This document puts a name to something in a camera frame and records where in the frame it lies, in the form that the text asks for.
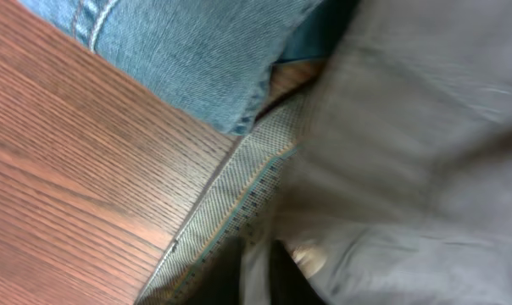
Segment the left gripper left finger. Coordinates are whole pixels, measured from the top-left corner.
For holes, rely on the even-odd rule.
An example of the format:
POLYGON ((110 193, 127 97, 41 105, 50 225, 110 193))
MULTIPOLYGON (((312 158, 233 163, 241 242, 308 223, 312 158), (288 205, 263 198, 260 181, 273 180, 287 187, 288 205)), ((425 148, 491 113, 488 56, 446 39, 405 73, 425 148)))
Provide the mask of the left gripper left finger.
POLYGON ((229 238, 198 288, 183 302, 184 305, 239 305, 242 254, 245 241, 229 238))

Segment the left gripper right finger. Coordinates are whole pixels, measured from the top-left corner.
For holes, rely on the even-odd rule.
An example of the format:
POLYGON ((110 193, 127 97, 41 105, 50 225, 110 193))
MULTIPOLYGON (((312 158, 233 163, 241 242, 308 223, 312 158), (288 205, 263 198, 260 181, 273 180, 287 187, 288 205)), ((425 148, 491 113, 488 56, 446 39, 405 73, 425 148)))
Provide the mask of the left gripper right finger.
POLYGON ((284 244, 274 240, 270 248, 271 305, 325 305, 307 281, 284 244))

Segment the grey shorts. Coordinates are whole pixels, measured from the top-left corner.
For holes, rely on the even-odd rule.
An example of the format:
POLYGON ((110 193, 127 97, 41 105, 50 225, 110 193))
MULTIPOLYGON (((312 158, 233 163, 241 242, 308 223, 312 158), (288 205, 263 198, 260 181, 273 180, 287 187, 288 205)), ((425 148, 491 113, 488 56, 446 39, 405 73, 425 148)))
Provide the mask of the grey shorts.
MULTIPOLYGON (((512 304, 512 1, 363 1, 294 102, 240 304, 270 304, 274 240, 326 304, 512 304)), ((142 303, 183 304, 226 241, 142 303)))

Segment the folded blue denim jeans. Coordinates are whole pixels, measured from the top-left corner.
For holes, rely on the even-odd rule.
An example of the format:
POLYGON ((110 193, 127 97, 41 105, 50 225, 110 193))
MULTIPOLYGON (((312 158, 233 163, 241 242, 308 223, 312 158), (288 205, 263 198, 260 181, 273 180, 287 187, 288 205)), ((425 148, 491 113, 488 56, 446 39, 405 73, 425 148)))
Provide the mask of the folded blue denim jeans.
POLYGON ((248 133, 271 70, 328 57, 353 0, 21 0, 32 13, 217 131, 248 133))

